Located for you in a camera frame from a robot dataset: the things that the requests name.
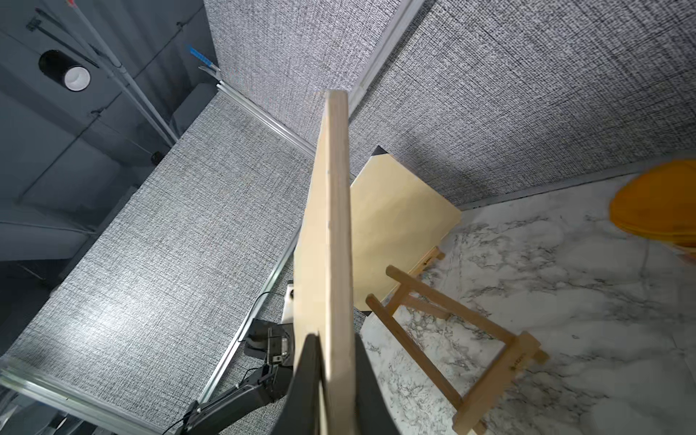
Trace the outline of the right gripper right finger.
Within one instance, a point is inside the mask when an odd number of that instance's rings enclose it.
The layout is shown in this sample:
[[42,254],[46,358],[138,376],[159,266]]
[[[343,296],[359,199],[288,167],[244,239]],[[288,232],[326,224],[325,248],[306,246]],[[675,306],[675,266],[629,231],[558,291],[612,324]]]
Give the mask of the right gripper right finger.
[[356,418],[362,435],[399,435],[367,355],[362,338],[355,334]]

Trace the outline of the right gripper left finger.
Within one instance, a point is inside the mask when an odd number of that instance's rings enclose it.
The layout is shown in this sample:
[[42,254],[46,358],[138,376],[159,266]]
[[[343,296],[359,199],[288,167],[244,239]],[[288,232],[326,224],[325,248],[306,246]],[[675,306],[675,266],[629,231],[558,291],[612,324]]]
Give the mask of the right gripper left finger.
[[324,375],[324,360],[317,335],[306,336],[299,362],[290,384],[286,403],[272,435],[320,432],[320,387]]

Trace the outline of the wooden easel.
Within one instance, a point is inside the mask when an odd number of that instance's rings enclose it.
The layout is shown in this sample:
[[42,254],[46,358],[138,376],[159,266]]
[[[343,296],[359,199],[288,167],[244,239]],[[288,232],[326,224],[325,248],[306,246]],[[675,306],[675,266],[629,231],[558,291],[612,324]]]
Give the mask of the wooden easel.
[[[444,259],[445,257],[446,255],[440,250],[440,248],[438,246],[435,246],[419,261],[419,263],[416,266],[409,270],[409,275],[411,277],[418,277],[423,273],[424,270],[432,266],[437,261]],[[398,287],[399,284],[395,284],[391,291],[385,297],[382,297],[380,299],[383,305],[387,304],[391,300],[391,298],[395,295]]]
[[[451,404],[452,430],[484,434],[485,418],[516,378],[532,364],[545,364],[549,354],[531,333],[513,333],[396,266],[385,273],[398,283],[396,292],[387,304],[374,295],[366,297],[366,304]],[[395,319],[401,307],[449,322],[449,344],[438,338],[426,353],[417,343],[426,333],[412,337]]]

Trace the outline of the wooden canvas board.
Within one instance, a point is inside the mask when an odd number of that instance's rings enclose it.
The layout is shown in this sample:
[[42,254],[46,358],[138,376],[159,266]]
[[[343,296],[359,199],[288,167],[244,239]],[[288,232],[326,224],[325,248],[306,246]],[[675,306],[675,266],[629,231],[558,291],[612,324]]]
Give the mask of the wooden canvas board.
[[403,272],[419,261],[460,222],[461,211],[378,146],[351,188],[353,305],[369,309],[395,281],[387,266]]
[[327,92],[295,249],[295,349],[319,341],[322,434],[358,431],[348,124],[347,92]]

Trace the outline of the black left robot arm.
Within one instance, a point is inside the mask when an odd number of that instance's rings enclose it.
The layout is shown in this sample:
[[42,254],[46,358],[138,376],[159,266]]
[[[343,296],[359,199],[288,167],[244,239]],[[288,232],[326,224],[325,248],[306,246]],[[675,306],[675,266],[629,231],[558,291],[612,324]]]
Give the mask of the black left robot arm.
[[284,398],[293,378],[293,324],[252,321],[243,341],[244,355],[262,362],[249,369],[241,382],[211,402],[192,402],[179,421],[181,434],[218,434],[259,408]]

